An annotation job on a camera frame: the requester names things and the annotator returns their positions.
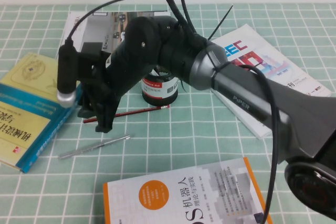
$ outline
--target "metal rod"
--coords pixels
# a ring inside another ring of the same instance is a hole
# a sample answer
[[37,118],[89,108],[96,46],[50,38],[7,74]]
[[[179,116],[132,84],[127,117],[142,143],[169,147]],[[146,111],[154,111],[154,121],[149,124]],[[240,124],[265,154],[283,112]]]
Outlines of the metal rod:
[[85,152],[93,151],[95,149],[101,148],[101,147],[109,145],[109,144],[114,144],[115,142],[118,142],[118,141],[121,141],[121,140],[128,140],[130,138],[131,138],[131,136],[127,135],[127,136],[123,136],[123,137],[120,137],[120,138],[108,139],[108,140],[105,140],[105,141],[102,141],[102,142],[98,142],[98,143],[94,143],[94,144],[91,144],[91,145],[84,146],[82,148],[79,148],[79,149],[71,151],[71,152],[63,153],[63,154],[59,155],[58,158],[59,159],[70,158],[70,157],[80,155],[80,154],[85,153]]

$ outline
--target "pencil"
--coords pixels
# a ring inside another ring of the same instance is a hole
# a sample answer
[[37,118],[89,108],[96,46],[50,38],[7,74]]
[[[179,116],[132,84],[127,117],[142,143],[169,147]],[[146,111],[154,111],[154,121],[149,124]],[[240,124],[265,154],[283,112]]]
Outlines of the pencil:
[[[134,111],[128,111],[128,112],[122,112],[122,113],[116,114],[114,116],[114,118],[119,118],[121,116],[134,115],[134,114],[139,114],[139,113],[149,112],[149,111],[154,111],[154,110],[161,110],[161,109],[166,109],[166,108],[170,108],[170,105],[158,106],[158,107],[146,108],[146,109],[140,109],[140,110],[134,110]],[[97,121],[97,118],[90,118],[90,119],[85,119],[83,121],[83,123],[92,123],[92,122],[96,122],[96,121]]]

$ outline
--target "piper logo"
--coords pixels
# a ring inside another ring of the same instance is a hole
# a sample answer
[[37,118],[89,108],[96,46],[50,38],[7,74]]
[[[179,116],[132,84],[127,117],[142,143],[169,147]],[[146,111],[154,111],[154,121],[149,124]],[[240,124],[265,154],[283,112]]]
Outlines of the piper logo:
[[244,102],[242,99],[236,97],[235,95],[233,96],[233,101],[243,107],[246,110],[249,110],[250,105],[248,105],[246,102]]

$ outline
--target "robotic arm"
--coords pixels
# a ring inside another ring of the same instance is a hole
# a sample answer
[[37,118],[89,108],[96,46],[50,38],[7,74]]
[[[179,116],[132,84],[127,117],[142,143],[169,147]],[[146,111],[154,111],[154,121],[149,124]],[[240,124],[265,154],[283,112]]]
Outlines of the robotic arm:
[[[72,106],[76,82],[83,90],[78,116],[96,116],[97,132],[109,132],[121,97],[156,65],[198,90],[214,89],[272,128],[271,106],[258,76],[227,63],[222,47],[177,18],[131,20],[112,53],[76,52],[72,40],[59,49],[58,100]],[[311,209],[336,220],[336,98],[311,97],[267,80],[280,112],[278,164],[295,196]]]

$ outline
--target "green grid mat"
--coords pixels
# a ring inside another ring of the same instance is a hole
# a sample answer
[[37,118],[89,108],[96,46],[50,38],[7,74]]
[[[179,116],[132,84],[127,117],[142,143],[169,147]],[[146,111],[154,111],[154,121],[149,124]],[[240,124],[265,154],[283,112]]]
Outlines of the green grid mat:
[[[0,6],[0,78],[25,54],[56,57],[70,10],[95,6]],[[207,37],[230,4],[188,5]],[[116,5],[104,10],[163,10],[167,5]],[[214,38],[249,24],[275,48],[329,88],[336,87],[336,4],[234,4]],[[266,198],[272,139],[256,139],[209,91],[179,87],[170,109],[117,118],[108,134],[75,113],[28,174],[0,165],[0,224],[104,223],[102,183],[247,156]],[[137,85],[118,111],[147,107]],[[57,156],[120,134],[135,138],[59,161]],[[301,204],[278,166],[274,223],[333,223]]]

